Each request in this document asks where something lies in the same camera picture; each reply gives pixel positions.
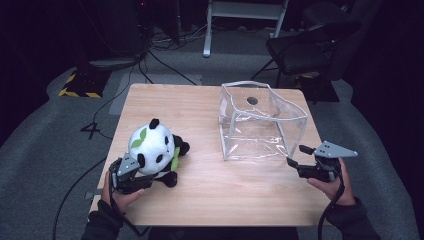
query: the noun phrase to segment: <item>black sleeve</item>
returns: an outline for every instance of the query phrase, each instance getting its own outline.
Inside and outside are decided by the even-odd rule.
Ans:
[[[85,225],[81,239],[115,240],[123,226],[121,216],[116,214],[103,200],[99,200],[97,206],[98,211],[93,211],[88,215],[89,222]]]
[[[327,221],[342,232],[344,240],[381,239],[367,216],[361,200],[355,198],[356,205],[335,205],[327,215]]]

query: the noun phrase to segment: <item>stuffed animal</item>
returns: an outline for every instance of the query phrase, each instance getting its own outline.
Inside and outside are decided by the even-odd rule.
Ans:
[[[157,174],[156,181],[167,187],[177,184],[178,157],[190,150],[190,145],[159,122],[152,119],[131,136],[128,143],[129,154],[140,164],[138,172],[143,175]]]

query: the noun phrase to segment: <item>green leaf on panda's head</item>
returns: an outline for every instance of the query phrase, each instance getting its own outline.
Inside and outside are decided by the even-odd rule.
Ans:
[[[147,128],[144,128],[143,130],[141,130],[140,132],[141,143],[143,143],[144,139],[146,139],[146,133],[147,133]]]
[[[131,148],[139,147],[141,143],[142,143],[141,139],[134,140],[134,142],[131,143]]]

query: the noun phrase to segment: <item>wooden table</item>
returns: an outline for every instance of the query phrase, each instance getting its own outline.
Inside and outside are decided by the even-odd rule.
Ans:
[[[99,181],[109,165],[127,151],[134,130],[159,118],[173,134],[191,145],[180,157],[178,184],[154,182],[132,203],[127,217],[147,226],[308,226],[317,225],[329,200],[281,161],[224,161],[218,125],[220,86],[133,84]],[[318,147],[321,140],[303,94],[276,90],[308,114],[300,144]],[[300,164],[313,156],[296,150]],[[96,196],[92,210],[96,208]]]

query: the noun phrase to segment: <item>clear plastic bag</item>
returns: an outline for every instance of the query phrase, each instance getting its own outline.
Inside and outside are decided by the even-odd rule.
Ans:
[[[220,134],[224,160],[281,160],[293,153],[305,132],[308,114],[268,84],[222,84]]]

